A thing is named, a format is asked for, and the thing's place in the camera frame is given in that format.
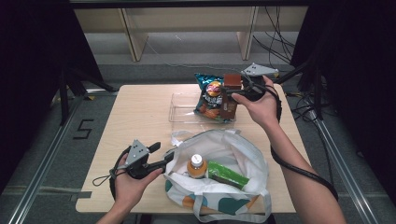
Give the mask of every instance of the gray floor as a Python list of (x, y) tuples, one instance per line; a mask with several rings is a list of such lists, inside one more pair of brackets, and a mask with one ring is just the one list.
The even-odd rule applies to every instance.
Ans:
[[(294, 42), (297, 33), (285, 33), (284, 36), (290, 42)], [(258, 33), (256, 37), (268, 46), (271, 44), (271, 38), (268, 38), (264, 33)], [(256, 42), (252, 43), (249, 60), (242, 61), (234, 33), (151, 34), (139, 63), (131, 61), (124, 34), (89, 34), (87, 38), (106, 83), (114, 86), (145, 83), (150, 80), (159, 83), (189, 83), (193, 81), (191, 76), (194, 72), (224, 73), (224, 70), (207, 67), (174, 67), (169, 64), (210, 65), (216, 68), (243, 69), (252, 63), (258, 63), (271, 64), (281, 71), (292, 69), (275, 56), (268, 54)], [(279, 45), (274, 46), (274, 49), (283, 52)], [(283, 86), (284, 91), (297, 91), (298, 79), (299, 76), (286, 82)], [(87, 88), (95, 87), (87, 83)], [(76, 211), (75, 204), (115, 98), (115, 95), (106, 94), (96, 96), (94, 100), (84, 100), (79, 105), (70, 122), (69, 131), (64, 136), (64, 142), (30, 207), (25, 223), (93, 223), (103, 215), (80, 214)], [(301, 105), (300, 99), (299, 97), (288, 97), (290, 107), (295, 108), (295, 106)], [(70, 100), (70, 103), (73, 104), (75, 101), (76, 99)], [(335, 144), (346, 159), (348, 168), (371, 205), (378, 218), (378, 223), (395, 223), (395, 206), (364, 159), (356, 155), (356, 146), (343, 122), (336, 117), (336, 112), (331, 107), (325, 108), (323, 115)], [(77, 129), (83, 119), (92, 119), (84, 124), (84, 128), (92, 129), (89, 141), (74, 139), (81, 135)], [(24, 190), (50, 147), (51, 141), (59, 129), (59, 122), (60, 104), (55, 99), (36, 140), (22, 158), (20, 166), (1, 195), (0, 223), (9, 221)], [(315, 125), (303, 119), (297, 119), (296, 123), (313, 167), (323, 177), (330, 179), (325, 149)], [(331, 169), (334, 185), (340, 195), (339, 203), (348, 223), (362, 223), (361, 215), (333, 162)], [(126, 223), (134, 223), (135, 218), (136, 216), (129, 216)], [(276, 221), (278, 223), (300, 223), (296, 214), (276, 214)]]

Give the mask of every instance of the wooden table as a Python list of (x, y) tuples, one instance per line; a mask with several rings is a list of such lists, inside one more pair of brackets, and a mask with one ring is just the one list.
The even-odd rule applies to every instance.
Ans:
[[(303, 141), (291, 115), (288, 102), (283, 90), (276, 85), (280, 93), (283, 114), (281, 126), (300, 153), (309, 161), (304, 149)], [(199, 93), (197, 84), (188, 85), (127, 85), (120, 88), (120, 92), (113, 105), (107, 125), (92, 160), (81, 191), (91, 191), (91, 198), (78, 199), (76, 208), (82, 213), (107, 212), (113, 198), (108, 182), (95, 187), (92, 181), (99, 176), (108, 175), (108, 170), (114, 166), (121, 152), (134, 139), (138, 139), (146, 146), (160, 141), (162, 147), (150, 154), (148, 162), (160, 161), (163, 153), (170, 148), (172, 122), (169, 121), (169, 109), (173, 93)], [(251, 120), (246, 108), (237, 107), (234, 128), (241, 130), (247, 140), (259, 148), (268, 161), (270, 174), (267, 189), (272, 196), (273, 213), (295, 213), (294, 207), (286, 187), (280, 166), (272, 159), (269, 140), (262, 128)], [(189, 208), (180, 207), (165, 194), (165, 179), (159, 176), (146, 189), (140, 203), (131, 211), (133, 213), (156, 214), (191, 214)], [(250, 208), (252, 213), (262, 213), (262, 201), (255, 202)]]

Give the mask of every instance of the black curtain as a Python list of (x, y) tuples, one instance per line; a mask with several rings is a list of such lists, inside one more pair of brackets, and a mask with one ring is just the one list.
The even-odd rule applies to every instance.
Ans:
[(6, 0), (0, 4), (0, 22), (3, 191), (49, 112), (62, 71), (72, 67), (102, 77), (72, 8)]
[[(396, 204), (396, 5), (390, 0), (345, 1), (335, 44), (317, 64), (339, 116), (358, 150)], [(305, 62), (329, 24), (327, 8), (310, 8), (292, 64)], [(304, 79), (313, 83), (313, 78)]]

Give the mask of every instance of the finger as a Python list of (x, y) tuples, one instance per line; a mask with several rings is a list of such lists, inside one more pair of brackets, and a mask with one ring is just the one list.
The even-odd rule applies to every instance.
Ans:
[(122, 156), (122, 158), (120, 159), (119, 165), (125, 164), (127, 158), (128, 158), (128, 153), (126, 153), (125, 155)]
[(267, 77), (267, 76), (262, 76), (262, 78), (264, 78), (265, 85), (274, 86), (274, 82), (273, 82), (269, 77)]
[(247, 103), (249, 102), (249, 100), (241, 94), (233, 93), (233, 94), (231, 94), (231, 96), (233, 97), (233, 99), (235, 99), (236, 102), (238, 102), (241, 105), (246, 106)]
[(145, 178), (142, 179), (142, 182), (147, 186), (153, 180), (155, 180), (160, 174), (163, 173), (163, 168), (159, 168), (151, 173), (149, 173)]

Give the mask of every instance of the wrist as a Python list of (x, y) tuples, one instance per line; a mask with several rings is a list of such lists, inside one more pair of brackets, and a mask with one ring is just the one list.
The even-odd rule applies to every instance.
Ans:
[(266, 132), (269, 132), (276, 127), (280, 127), (277, 119), (264, 119), (259, 124)]
[(114, 211), (119, 215), (125, 215), (131, 212), (133, 206), (127, 203), (118, 203), (117, 201), (114, 202), (113, 206), (111, 207), (110, 211)]

